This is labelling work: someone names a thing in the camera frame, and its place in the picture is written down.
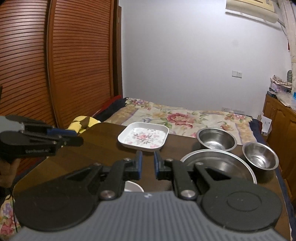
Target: wooden cabinet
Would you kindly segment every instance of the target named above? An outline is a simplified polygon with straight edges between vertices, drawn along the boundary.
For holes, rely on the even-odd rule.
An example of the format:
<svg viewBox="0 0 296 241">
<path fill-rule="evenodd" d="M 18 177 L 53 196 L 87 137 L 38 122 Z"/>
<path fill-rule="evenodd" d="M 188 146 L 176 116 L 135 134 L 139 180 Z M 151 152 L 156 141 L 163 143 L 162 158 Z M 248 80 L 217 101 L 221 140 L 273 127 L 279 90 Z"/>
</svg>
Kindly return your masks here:
<svg viewBox="0 0 296 241">
<path fill-rule="evenodd" d="M 279 157 L 282 177 L 293 205 L 296 205 L 296 112 L 279 100 L 266 95 L 264 116 L 272 119 L 268 145 Z"/>
<path fill-rule="evenodd" d="M 75 117 L 96 113 L 113 97 L 117 7 L 114 0 L 3 2 L 0 115 L 67 128 Z"/>
</svg>

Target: wall socket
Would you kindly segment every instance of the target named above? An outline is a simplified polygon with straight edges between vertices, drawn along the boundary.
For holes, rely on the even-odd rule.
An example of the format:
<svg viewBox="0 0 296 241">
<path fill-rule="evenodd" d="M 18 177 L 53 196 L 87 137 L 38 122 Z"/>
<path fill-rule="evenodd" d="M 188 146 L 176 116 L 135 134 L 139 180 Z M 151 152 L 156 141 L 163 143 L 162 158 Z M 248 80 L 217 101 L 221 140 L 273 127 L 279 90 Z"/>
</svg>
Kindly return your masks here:
<svg viewBox="0 0 296 241">
<path fill-rule="evenodd" d="M 232 71 L 232 77 L 242 78 L 242 72 Z"/>
<path fill-rule="evenodd" d="M 221 111 L 224 111 L 224 112 L 233 112 L 235 114 L 239 114 L 239 115 L 245 115 L 245 112 L 242 111 L 242 110 L 233 110 L 231 108 L 226 108 L 226 107 L 222 107 L 221 108 Z"/>
<path fill-rule="evenodd" d="M 246 113 L 244 112 L 244 111 L 242 111 L 242 110 L 233 110 L 233 112 L 235 113 L 235 114 L 239 114 L 239 115 L 245 115 Z"/>
<path fill-rule="evenodd" d="M 226 108 L 226 107 L 222 107 L 221 110 L 224 111 L 224 112 L 231 112 L 232 111 L 231 108 Z"/>
</svg>

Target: black round disc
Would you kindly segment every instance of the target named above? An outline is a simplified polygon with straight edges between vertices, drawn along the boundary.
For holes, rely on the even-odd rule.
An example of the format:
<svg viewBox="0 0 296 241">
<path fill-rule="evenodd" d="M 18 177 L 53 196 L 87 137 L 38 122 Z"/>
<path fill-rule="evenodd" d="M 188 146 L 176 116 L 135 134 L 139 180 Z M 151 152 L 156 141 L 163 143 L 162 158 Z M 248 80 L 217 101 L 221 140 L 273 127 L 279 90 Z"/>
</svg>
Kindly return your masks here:
<svg viewBox="0 0 296 241">
<path fill-rule="evenodd" d="M 282 211 L 275 193 L 240 178 L 215 182 L 201 204 L 218 225 L 246 232 L 274 226 Z"/>
<path fill-rule="evenodd" d="M 24 191 L 16 197 L 15 213 L 20 223 L 38 231 L 60 231 L 84 221 L 94 208 L 87 189 L 56 185 Z"/>
</svg>

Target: blue gripper pad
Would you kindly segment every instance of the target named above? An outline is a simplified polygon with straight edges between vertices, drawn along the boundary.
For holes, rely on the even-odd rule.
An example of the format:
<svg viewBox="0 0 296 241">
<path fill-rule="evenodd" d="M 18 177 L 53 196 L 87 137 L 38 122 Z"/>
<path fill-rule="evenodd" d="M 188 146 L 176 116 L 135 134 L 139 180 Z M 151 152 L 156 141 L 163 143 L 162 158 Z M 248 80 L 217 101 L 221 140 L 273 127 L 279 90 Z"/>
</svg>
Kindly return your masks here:
<svg viewBox="0 0 296 241">
<path fill-rule="evenodd" d="M 154 173 L 155 173 L 155 178 L 158 179 L 159 166 L 158 166 L 158 158 L 157 158 L 156 152 L 154 152 Z"/>
<path fill-rule="evenodd" d="M 138 161 L 138 174 L 139 180 L 142 177 L 142 160 L 143 160 L 143 153 L 141 151 L 136 152 L 136 160 Z"/>
<path fill-rule="evenodd" d="M 59 128 L 52 128 L 47 130 L 48 135 L 68 135 L 68 136 L 77 136 L 76 131 L 73 130 L 65 130 Z"/>
</svg>

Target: white wall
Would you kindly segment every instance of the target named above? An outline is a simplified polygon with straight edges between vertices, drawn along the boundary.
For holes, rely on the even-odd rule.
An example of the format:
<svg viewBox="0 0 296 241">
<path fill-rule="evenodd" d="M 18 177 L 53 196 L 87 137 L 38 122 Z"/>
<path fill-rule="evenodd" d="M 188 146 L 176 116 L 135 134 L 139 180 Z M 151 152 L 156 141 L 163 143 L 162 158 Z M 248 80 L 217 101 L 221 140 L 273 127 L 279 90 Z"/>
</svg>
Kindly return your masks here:
<svg viewBox="0 0 296 241">
<path fill-rule="evenodd" d="M 279 23 L 226 14 L 225 0 L 120 0 L 125 97 L 191 110 L 262 111 L 291 68 Z M 242 72 L 242 79 L 232 77 Z"/>
</svg>

